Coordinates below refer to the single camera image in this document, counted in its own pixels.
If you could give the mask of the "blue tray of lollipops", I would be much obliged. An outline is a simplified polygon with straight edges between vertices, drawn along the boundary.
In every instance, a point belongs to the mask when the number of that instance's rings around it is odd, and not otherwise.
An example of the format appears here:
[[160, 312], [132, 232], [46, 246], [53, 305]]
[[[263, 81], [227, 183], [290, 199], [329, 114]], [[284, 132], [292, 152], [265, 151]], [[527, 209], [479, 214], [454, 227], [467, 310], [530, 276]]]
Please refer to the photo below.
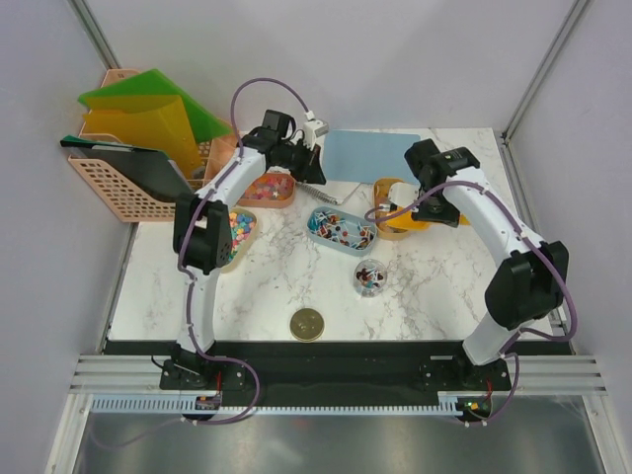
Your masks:
[[367, 255], [377, 237], [373, 223], [329, 206], [316, 207], [310, 213], [306, 232], [316, 244], [353, 257]]

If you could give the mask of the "orange plastic scoop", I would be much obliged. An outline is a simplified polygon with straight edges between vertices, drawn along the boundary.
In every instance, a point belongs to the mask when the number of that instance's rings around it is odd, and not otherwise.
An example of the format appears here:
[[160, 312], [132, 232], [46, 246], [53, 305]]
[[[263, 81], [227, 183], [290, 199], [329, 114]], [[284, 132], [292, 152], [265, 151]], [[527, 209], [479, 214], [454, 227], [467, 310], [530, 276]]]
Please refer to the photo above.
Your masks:
[[390, 217], [386, 221], [386, 225], [393, 229], [399, 229], [399, 230], [425, 231], [429, 229], [431, 226], [437, 225], [437, 222], [416, 221], [412, 218], [412, 213], [407, 212], [405, 214], [402, 214], [394, 218]]

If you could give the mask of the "clear plastic jar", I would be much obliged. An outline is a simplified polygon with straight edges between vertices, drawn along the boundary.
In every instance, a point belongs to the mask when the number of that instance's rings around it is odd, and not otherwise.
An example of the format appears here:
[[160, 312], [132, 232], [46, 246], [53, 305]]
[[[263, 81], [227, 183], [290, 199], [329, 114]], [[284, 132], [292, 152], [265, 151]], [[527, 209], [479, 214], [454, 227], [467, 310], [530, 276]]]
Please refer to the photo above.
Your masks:
[[361, 261], [353, 273], [356, 292], [362, 297], [373, 297], [383, 290], [387, 282], [386, 267], [379, 261]]

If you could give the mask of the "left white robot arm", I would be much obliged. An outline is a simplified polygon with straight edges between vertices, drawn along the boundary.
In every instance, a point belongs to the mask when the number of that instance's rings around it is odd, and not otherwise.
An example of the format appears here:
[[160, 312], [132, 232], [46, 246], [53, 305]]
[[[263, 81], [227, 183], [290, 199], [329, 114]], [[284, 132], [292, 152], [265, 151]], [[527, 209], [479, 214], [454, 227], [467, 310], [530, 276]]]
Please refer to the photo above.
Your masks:
[[177, 344], [188, 353], [205, 353], [215, 343], [216, 288], [233, 245], [229, 214], [242, 195], [270, 168], [283, 170], [297, 183], [326, 183], [320, 152], [329, 126], [312, 112], [306, 113], [297, 137], [290, 126], [290, 116], [266, 111], [263, 123], [241, 138], [207, 185], [177, 198], [173, 248], [188, 285]]

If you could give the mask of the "beige tray colourful candies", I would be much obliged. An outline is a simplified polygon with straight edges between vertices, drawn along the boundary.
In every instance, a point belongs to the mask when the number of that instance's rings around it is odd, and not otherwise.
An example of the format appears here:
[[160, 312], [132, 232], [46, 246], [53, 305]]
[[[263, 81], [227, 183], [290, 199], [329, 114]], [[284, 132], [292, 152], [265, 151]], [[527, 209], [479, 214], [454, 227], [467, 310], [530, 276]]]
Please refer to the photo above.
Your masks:
[[232, 247], [228, 262], [222, 268], [226, 274], [236, 269], [248, 253], [258, 233], [257, 216], [241, 207], [234, 207], [229, 212], [229, 223], [232, 236]]

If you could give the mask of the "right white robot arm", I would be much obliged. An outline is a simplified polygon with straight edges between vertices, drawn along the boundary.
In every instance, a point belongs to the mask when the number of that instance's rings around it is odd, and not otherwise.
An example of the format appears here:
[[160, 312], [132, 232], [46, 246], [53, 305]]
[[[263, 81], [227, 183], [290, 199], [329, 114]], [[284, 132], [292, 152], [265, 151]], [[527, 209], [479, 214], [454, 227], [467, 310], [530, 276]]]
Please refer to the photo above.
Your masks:
[[518, 219], [468, 148], [441, 152], [426, 139], [414, 143], [404, 157], [420, 182], [411, 218], [456, 227], [464, 216], [496, 265], [484, 294], [486, 314], [463, 341], [463, 357], [452, 364], [454, 381], [475, 388], [487, 378], [487, 364], [520, 332], [567, 299], [563, 284], [569, 252], [563, 243], [546, 242]]

